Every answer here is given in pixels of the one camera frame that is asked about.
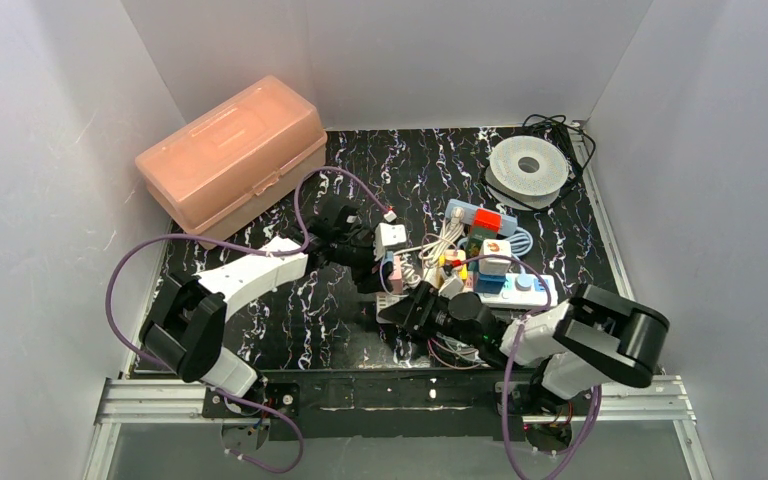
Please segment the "pink charger plug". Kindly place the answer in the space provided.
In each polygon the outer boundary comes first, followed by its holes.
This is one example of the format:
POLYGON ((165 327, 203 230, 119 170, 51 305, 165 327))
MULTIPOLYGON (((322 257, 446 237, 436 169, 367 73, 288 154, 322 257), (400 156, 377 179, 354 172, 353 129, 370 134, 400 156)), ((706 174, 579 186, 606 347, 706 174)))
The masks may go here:
POLYGON ((402 262, 400 256, 394 256, 392 270, 388 276, 389 291, 393 295, 401 295, 404 291, 402 262))

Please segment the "small white USB power strip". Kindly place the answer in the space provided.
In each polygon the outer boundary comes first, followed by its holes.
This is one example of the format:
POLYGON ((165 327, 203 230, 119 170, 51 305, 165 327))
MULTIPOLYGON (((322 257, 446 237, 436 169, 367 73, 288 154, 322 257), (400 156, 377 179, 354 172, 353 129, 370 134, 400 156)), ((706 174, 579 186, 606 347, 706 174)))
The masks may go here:
POLYGON ((379 293, 375 300, 375 319, 378 324, 404 326, 411 299, 379 293))

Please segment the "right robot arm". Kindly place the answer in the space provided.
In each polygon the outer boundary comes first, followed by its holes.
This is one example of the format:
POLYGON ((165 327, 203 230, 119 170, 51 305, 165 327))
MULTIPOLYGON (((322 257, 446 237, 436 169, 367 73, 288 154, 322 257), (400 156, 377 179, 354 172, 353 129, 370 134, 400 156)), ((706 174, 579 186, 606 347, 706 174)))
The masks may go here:
POLYGON ((506 323, 474 292, 446 298, 423 282, 380 316, 426 340, 443 335, 464 343, 493 368, 537 362, 526 397, 547 405, 609 381, 650 386, 670 329, 660 312, 589 284, 535 316, 506 323))

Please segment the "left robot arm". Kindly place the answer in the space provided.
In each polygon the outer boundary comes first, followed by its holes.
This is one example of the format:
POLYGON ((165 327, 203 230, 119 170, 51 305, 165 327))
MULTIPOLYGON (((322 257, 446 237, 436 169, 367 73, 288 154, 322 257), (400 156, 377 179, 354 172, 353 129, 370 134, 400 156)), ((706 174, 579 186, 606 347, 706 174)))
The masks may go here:
POLYGON ((389 223, 368 226, 355 205, 330 200, 305 224, 306 231, 276 236, 255 255, 197 274, 168 274, 139 334, 148 353, 184 382, 244 398, 265 379, 224 346, 225 324, 239 310, 331 263, 350 269, 358 292, 381 291, 389 223))

